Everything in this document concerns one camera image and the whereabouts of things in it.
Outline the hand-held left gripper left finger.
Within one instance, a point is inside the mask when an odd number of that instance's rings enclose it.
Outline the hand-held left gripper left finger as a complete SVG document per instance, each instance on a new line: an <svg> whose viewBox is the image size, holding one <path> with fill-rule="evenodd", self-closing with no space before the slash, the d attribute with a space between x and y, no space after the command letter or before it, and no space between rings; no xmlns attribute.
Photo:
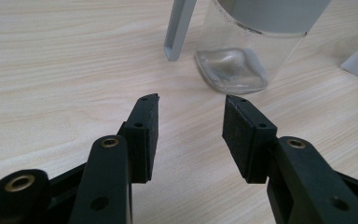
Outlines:
<svg viewBox="0 0 358 224"><path fill-rule="evenodd" d="M152 178L158 100L139 98L117 134L93 143L68 224L132 224L131 185Z"/></svg>

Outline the clear container with grey lid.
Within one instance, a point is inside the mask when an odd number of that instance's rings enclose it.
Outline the clear container with grey lid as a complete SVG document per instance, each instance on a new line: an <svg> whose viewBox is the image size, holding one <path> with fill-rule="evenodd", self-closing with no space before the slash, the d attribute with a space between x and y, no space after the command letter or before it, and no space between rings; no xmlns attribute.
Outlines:
<svg viewBox="0 0 358 224"><path fill-rule="evenodd" d="M331 0L211 0L195 51L200 73L227 94L264 90Z"/></svg>

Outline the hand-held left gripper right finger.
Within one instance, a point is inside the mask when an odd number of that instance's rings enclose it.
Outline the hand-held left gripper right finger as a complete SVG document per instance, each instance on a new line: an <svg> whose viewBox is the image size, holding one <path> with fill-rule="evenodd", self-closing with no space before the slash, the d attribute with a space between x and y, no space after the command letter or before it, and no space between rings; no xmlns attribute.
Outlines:
<svg viewBox="0 0 358 224"><path fill-rule="evenodd" d="M358 224L358 180L331 168L306 140L278 137L251 102L226 97L223 138L245 181L268 185L277 224Z"/></svg>

